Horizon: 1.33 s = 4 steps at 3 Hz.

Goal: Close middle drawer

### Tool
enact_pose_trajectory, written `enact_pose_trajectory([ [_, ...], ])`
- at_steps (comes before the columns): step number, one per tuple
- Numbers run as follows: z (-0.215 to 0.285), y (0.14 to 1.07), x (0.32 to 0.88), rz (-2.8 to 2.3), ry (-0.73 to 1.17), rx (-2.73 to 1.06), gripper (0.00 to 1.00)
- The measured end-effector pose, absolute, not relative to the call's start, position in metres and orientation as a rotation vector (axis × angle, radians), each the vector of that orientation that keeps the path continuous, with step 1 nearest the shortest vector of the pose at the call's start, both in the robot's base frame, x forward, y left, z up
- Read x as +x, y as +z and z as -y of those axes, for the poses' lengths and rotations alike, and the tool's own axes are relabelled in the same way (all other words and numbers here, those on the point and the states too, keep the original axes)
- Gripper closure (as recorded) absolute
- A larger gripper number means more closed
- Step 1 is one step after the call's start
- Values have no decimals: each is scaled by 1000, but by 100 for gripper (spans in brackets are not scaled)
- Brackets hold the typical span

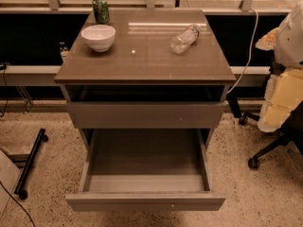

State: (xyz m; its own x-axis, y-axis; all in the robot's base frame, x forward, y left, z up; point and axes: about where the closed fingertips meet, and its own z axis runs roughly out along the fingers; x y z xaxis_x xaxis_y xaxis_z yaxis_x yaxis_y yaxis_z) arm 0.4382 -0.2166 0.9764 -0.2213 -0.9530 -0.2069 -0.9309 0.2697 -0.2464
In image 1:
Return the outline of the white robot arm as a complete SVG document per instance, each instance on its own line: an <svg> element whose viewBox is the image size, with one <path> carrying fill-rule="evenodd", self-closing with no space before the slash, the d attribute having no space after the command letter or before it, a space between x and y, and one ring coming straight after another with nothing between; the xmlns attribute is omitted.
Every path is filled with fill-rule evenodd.
<svg viewBox="0 0 303 227"><path fill-rule="evenodd" d="M259 39L256 48L273 50L275 62L285 67L279 76L270 76L258 120L261 131L273 132L303 101L303 1L297 3L279 27Z"/></svg>

